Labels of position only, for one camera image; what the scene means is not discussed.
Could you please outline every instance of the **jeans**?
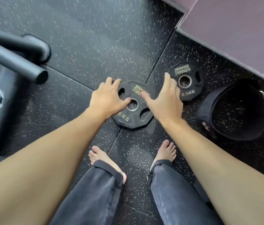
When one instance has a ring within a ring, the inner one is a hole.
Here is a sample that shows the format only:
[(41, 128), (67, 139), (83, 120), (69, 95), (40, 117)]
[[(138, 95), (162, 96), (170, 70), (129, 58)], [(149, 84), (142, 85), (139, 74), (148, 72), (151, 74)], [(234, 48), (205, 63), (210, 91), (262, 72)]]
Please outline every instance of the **jeans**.
[[(158, 160), (148, 184), (165, 225), (222, 225), (169, 160)], [(122, 175), (102, 160), (96, 161), (61, 203), (50, 225), (110, 225), (123, 185)]]

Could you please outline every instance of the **weight plate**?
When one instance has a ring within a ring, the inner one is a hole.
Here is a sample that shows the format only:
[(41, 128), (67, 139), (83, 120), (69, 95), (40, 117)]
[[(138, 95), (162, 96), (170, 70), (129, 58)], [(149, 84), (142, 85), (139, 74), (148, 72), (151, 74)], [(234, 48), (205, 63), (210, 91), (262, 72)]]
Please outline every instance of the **weight plate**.
[(181, 89), (180, 99), (182, 101), (190, 101), (202, 92), (205, 77), (201, 69), (194, 64), (179, 62), (168, 72)]
[(117, 124), (134, 129), (147, 125), (150, 122), (153, 114), (149, 110), (145, 100), (140, 96), (140, 92), (143, 90), (151, 94), (146, 84), (137, 81), (129, 80), (119, 85), (119, 97), (122, 100), (130, 97), (131, 103), (113, 116)]

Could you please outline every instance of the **weightlifting belt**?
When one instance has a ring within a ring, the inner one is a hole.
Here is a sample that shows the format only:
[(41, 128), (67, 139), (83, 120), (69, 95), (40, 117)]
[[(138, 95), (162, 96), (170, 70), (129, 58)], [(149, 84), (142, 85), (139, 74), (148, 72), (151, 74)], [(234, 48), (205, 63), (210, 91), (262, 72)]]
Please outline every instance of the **weightlifting belt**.
[[(228, 93), (244, 101), (245, 120), (242, 126), (225, 134), (213, 125), (212, 113), (219, 99)], [(220, 134), (232, 140), (253, 140), (264, 131), (264, 92), (259, 91), (258, 85), (250, 79), (242, 79), (234, 84), (218, 88), (201, 103), (196, 112), (196, 118), (199, 126), (214, 139), (217, 138), (217, 134)]]

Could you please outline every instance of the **metal bar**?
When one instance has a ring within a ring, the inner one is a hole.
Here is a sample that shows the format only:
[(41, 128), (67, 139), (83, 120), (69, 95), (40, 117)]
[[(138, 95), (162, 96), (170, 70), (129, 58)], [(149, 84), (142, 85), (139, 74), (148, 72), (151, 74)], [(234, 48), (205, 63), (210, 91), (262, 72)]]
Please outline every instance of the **metal bar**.
[(37, 84), (44, 83), (48, 72), (0, 45), (0, 64)]
[(41, 54), (43, 52), (40, 44), (4, 31), (0, 31), (0, 45), (8, 50), (22, 53)]

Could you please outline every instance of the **black weight plate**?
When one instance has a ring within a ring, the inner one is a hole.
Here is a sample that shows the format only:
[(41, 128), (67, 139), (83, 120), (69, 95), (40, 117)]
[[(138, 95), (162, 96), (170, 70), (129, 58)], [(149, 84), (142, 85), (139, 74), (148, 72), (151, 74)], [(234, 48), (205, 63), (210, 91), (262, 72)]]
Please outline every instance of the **black weight plate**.
[(180, 99), (182, 101), (190, 101), (202, 92), (205, 77), (201, 69), (194, 64), (179, 62), (168, 72), (181, 89)]
[(140, 96), (140, 92), (143, 90), (151, 94), (146, 84), (137, 81), (129, 80), (119, 85), (119, 97), (122, 100), (130, 97), (131, 103), (113, 116), (117, 124), (134, 129), (147, 125), (153, 118), (153, 114), (149, 111), (147, 103)]

